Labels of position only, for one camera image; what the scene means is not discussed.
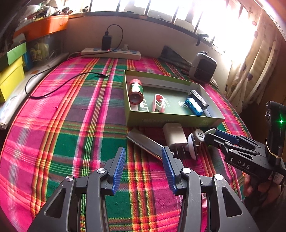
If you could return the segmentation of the person right hand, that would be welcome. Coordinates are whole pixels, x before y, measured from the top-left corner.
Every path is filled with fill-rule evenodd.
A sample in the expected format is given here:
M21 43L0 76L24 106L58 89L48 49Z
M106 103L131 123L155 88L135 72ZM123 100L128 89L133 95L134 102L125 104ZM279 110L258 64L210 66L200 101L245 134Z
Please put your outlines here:
M260 193L267 192L267 198L262 204L262 206L264 207L266 205L269 205L270 203L273 203L280 196L282 192L282 187L268 180L267 182L261 183L257 187L257 190ZM243 194L245 197L249 197L252 194L252 192L253 192L253 187L251 186L251 176L246 174L244 177Z

